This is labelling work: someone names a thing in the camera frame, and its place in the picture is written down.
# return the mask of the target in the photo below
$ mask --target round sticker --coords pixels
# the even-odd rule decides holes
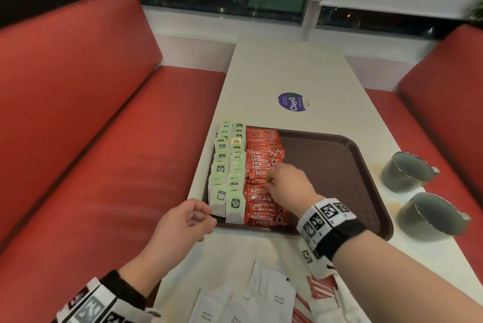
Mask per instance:
[[[278,103],[285,109],[293,112],[302,112],[306,109],[303,96],[297,93],[280,94],[278,96]]]

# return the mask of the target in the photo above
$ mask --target gray mug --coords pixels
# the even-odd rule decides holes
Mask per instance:
[[[394,192],[413,191],[433,180],[439,174],[419,156],[398,151],[381,172],[381,181]]]
[[[434,242],[461,235],[471,217],[444,198],[420,192],[399,210],[396,221],[411,238]]]

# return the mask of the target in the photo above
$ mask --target green plant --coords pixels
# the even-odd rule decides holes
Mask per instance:
[[[468,20],[474,25],[483,24],[483,0],[476,0],[473,9],[468,15]]]

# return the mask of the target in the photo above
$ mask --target cup handle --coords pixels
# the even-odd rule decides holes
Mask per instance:
[[[470,222],[471,221],[471,216],[469,216],[467,213],[462,212],[461,217],[463,218],[464,221]]]

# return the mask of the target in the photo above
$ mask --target brown tray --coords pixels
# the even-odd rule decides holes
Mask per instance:
[[[359,148],[352,140],[339,135],[276,130],[280,134],[281,145],[285,150],[284,163],[302,169],[318,194],[327,198],[337,198],[366,225],[367,229],[385,240],[392,237],[394,229],[391,218]],[[208,179],[203,201],[208,203]],[[292,226],[286,228],[231,224],[225,223],[225,218],[216,218],[219,227],[282,234],[299,233],[296,229],[298,219],[295,216]]]

